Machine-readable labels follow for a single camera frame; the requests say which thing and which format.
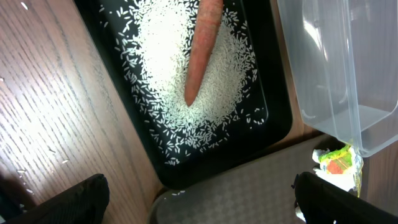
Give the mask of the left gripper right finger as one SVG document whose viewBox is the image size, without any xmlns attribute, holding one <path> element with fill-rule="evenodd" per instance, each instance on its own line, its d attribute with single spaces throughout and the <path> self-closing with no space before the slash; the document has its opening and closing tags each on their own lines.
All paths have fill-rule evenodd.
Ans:
<svg viewBox="0 0 398 224">
<path fill-rule="evenodd" d="M 300 209 L 306 224 L 312 223 L 397 223 L 397 217 L 313 173 L 296 175 L 292 188 L 295 208 Z"/>
</svg>

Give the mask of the pile of white rice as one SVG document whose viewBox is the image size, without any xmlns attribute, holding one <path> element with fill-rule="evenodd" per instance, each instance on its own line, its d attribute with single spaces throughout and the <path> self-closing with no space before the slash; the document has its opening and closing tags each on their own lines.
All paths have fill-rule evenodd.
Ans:
<svg viewBox="0 0 398 224">
<path fill-rule="evenodd" d="M 248 24 L 236 2 L 223 8 L 198 95 L 192 105 L 185 102 L 199 4 L 197 0 L 99 1 L 95 7 L 122 69 L 128 101 L 167 166 L 220 148 L 231 140 L 233 126 L 254 123 L 243 102 L 252 97 L 258 69 Z"/>
</svg>

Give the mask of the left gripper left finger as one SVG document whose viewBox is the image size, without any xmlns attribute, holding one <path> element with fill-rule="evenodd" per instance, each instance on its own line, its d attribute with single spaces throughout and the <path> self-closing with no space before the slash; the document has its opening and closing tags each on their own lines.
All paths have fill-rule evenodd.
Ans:
<svg viewBox="0 0 398 224">
<path fill-rule="evenodd" d="M 108 204 L 108 181 L 95 174 L 6 224 L 101 224 Z"/>
</svg>

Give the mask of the clear plastic bin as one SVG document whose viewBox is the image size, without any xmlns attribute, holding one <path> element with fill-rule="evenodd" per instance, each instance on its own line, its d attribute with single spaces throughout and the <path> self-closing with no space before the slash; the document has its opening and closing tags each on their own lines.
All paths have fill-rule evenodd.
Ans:
<svg viewBox="0 0 398 224">
<path fill-rule="evenodd" d="M 397 141 L 397 0 L 279 0 L 303 122 L 370 157 Z"/>
</svg>

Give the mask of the orange carrot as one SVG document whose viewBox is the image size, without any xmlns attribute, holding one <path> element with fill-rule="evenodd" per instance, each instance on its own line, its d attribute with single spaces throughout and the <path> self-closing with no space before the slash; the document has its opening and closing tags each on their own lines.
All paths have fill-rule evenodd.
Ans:
<svg viewBox="0 0 398 224">
<path fill-rule="evenodd" d="M 201 0 L 188 63 L 184 98 L 187 106 L 195 101 L 215 46 L 221 18 L 223 0 Z"/>
</svg>

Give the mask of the brown serving tray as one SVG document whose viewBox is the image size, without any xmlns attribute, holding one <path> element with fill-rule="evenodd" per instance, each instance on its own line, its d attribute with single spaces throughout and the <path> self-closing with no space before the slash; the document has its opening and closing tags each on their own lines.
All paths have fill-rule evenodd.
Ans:
<svg viewBox="0 0 398 224">
<path fill-rule="evenodd" d="M 154 202 L 148 223 L 305 223 L 295 208 L 296 175 L 315 174 L 314 149 L 346 144 L 323 135 L 234 168 Z"/>
</svg>

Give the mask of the black waste tray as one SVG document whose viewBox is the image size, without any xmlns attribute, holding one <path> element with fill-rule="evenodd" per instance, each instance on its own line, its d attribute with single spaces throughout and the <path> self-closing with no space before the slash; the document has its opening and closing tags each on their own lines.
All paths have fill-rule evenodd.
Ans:
<svg viewBox="0 0 398 224">
<path fill-rule="evenodd" d="M 282 59 L 269 1 L 226 0 L 241 22 L 248 23 L 249 43 L 254 46 L 257 80 L 248 84 L 249 94 L 238 104 L 238 118 L 220 125 L 210 143 L 201 149 L 184 146 L 173 153 L 177 165 L 169 165 L 164 153 L 171 134 L 149 119 L 148 112 L 132 93 L 127 71 L 112 49 L 121 23 L 107 17 L 101 8 L 116 9 L 119 3 L 108 0 L 75 0 L 79 13 L 104 62 L 124 107 L 161 183 L 181 190 L 222 172 L 266 156 L 272 145 L 288 135 L 293 117 L 285 82 Z"/>
</svg>

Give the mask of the green snack wrapper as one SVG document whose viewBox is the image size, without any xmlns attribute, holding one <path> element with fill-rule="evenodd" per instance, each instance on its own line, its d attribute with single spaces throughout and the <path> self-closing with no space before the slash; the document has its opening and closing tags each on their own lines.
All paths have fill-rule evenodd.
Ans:
<svg viewBox="0 0 398 224">
<path fill-rule="evenodd" d="M 312 159 L 318 164 L 313 168 L 318 177 L 360 197 L 364 162 L 353 146 L 346 144 L 335 151 L 314 149 Z"/>
</svg>

